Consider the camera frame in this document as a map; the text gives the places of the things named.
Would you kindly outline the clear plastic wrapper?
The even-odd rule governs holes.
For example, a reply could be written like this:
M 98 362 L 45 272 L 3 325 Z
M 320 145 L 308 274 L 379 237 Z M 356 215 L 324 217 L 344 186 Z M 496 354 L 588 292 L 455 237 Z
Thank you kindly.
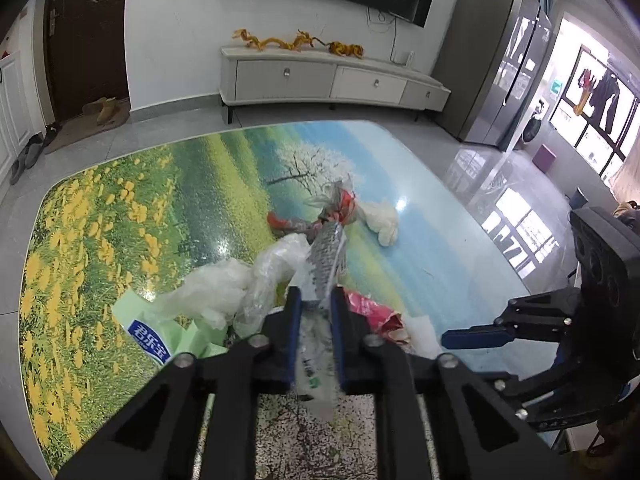
M 298 288 L 303 312 L 297 330 L 295 392 L 314 416 L 328 422 L 337 395 L 330 296 L 346 268 L 344 225 L 354 220 L 356 210 L 352 179 L 326 184 L 306 204 L 320 209 L 316 220 L 267 214 L 268 226 L 278 240 L 255 259 L 233 330 L 241 338 L 258 333 L 276 306 L 278 286 Z

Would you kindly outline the green tissue wrapper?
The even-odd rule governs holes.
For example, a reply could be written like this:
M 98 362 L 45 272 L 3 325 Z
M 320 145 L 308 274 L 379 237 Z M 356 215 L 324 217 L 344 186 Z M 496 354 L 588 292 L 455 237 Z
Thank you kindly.
M 140 349 L 157 362 L 166 365 L 179 353 L 191 353 L 206 359 L 227 351 L 224 338 L 227 329 L 214 330 L 205 321 L 190 320 L 186 327 L 172 320 L 159 320 L 154 304 L 127 290 L 112 307 L 116 322 L 122 326 Z

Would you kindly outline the pink red wrapper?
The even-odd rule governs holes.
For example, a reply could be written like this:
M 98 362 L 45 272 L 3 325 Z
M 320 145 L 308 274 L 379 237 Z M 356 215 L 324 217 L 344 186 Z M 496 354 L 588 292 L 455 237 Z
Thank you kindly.
M 372 333 L 398 344 L 407 352 L 411 350 L 410 336 L 399 312 L 354 290 L 345 289 L 344 293 L 349 310 L 363 316 Z

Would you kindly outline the white plastic bag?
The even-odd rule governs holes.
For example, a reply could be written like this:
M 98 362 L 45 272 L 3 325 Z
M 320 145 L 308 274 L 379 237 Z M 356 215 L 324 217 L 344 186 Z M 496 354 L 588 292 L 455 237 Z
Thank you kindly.
M 172 292 L 157 296 L 150 309 L 154 320 L 185 316 L 223 330 L 241 307 L 252 282 L 252 268 L 235 258 L 199 266 Z

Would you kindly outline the white tissue wad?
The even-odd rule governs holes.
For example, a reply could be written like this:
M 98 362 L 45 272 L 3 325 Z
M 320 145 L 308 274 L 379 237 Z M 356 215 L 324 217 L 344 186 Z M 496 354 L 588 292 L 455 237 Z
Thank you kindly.
M 399 216 L 394 206 L 387 202 L 360 202 L 357 211 L 359 218 L 378 237 L 378 244 L 390 247 L 396 243 L 399 233 Z

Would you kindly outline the purple stool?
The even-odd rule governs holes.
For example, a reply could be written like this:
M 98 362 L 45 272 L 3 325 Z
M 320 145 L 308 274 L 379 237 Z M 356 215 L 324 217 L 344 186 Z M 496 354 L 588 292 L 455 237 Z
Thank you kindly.
M 555 161 L 556 155 L 546 144 L 541 144 L 532 159 L 533 164 L 544 174 L 550 170 Z

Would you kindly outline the washing machine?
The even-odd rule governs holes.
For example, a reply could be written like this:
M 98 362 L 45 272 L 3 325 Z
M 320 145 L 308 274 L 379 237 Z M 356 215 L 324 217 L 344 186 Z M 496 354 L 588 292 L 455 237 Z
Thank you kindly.
M 523 144 L 529 144 L 532 142 L 541 127 L 542 118 L 544 118 L 544 109 L 546 108 L 546 102 L 540 99 L 534 108 L 533 113 L 530 115 L 529 120 L 526 122 L 525 128 L 521 135 L 521 141 Z

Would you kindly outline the hanging dark clothes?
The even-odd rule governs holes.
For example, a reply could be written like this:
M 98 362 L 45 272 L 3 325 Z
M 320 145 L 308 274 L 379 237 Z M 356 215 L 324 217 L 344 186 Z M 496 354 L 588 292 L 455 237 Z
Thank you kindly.
M 612 132 L 619 99 L 618 78 L 612 70 L 606 70 L 603 78 L 594 88 L 589 104 L 593 107 L 592 122 L 607 134 Z

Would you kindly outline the grey refrigerator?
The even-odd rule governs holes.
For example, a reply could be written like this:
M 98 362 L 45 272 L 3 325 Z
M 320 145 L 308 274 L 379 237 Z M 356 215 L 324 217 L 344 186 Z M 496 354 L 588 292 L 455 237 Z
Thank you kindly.
M 506 151 L 550 32 L 538 0 L 457 0 L 432 71 L 450 90 L 435 122 L 461 142 Z

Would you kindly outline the grey slippers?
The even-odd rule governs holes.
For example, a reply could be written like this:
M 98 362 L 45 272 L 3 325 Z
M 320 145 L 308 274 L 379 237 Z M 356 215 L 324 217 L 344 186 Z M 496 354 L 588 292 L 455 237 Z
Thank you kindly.
M 21 150 L 21 153 L 17 155 L 17 159 L 15 159 L 15 162 L 12 164 L 10 185 L 16 185 L 25 170 L 35 166 L 44 149 L 58 136 L 60 129 L 61 125 L 58 122 L 52 122 L 52 124 L 47 125 L 46 131 L 43 134 L 35 134 L 29 139 L 26 146 Z

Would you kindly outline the orange ornament on cabinet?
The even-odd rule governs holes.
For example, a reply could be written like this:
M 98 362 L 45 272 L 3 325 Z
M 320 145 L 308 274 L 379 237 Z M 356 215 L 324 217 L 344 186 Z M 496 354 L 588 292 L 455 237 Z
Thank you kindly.
M 363 58 L 363 46 L 360 46 L 360 44 L 342 44 L 339 41 L 332 41 L 328 44 L 328 50 L 338 56 Z

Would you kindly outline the brown door mat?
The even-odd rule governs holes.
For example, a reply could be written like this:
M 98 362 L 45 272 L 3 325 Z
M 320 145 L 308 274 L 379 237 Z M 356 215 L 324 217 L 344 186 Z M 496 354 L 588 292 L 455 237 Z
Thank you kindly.
M 98 126 L 96 118 L 93 116 L 85 116 L 82 113 L 63 122 L 58 136 L 44 149 L 44 152 L 50 154 L 60 148 L 65 148 L 67 145 L 87 139 L 89 136 L 95 136 L 98 133 L 122 126 L 129 118 L 130 103 L 128 99 L 117 100 L 117 102 L 119 106 L 118 112 L 103 126 Z

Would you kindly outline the brown boots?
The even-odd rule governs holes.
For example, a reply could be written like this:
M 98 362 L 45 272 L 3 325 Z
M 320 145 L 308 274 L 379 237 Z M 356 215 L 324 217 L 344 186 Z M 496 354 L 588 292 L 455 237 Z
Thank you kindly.
M 96 124 L 103 126 L 107 124 L 118 112 L 119 106 L 115 98 L 99 98 L 82 107 L 82 114 L 96 118 Z

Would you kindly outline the white shoe cabinet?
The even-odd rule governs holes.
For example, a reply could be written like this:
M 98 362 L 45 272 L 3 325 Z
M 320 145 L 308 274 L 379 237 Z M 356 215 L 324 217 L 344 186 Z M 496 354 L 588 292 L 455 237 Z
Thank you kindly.
M 1 59 L 1 177 L 10 185 L 21 179 L 30 140 L 35 134 L 26 102 L 20 54 Z

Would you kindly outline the golden dragon ornament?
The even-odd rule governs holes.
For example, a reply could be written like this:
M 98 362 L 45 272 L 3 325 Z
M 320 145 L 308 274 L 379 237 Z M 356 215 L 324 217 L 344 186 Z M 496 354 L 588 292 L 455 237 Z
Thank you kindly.
M 268 37 L 259 39 L 245 28 L 237 29 L 233 32 L 232 39 L 241 39 L 248 48 L 255 48 L 259 51 L 266 47 L 276 46 L 281 50 L 300 51 L 302 47 L 314 48 L 316 44 L 325 47 L 326 43 L 321 39 L 311 36 L 309 32 L 299 29 L 292 41 L 285 41 L 278 37 Z

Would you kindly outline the white TV cabinet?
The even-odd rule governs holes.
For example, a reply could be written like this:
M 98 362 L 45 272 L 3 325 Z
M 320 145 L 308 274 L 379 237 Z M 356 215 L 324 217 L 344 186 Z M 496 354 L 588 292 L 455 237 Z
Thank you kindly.
M 347 103 L 440 112 L 450 96 L 450 90 L 430 76 L 370 58 L 246 47 L 225 47 L 220 54 L 219 95 L 229 108 Z

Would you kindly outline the dark brown door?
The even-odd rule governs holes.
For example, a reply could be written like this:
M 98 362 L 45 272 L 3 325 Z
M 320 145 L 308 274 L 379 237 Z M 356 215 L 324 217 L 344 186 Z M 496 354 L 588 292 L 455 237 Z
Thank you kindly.
M 125 0 L 46 0 L 46 69 L 60 122 L 99 98 L 129 96 L 124 11 Z

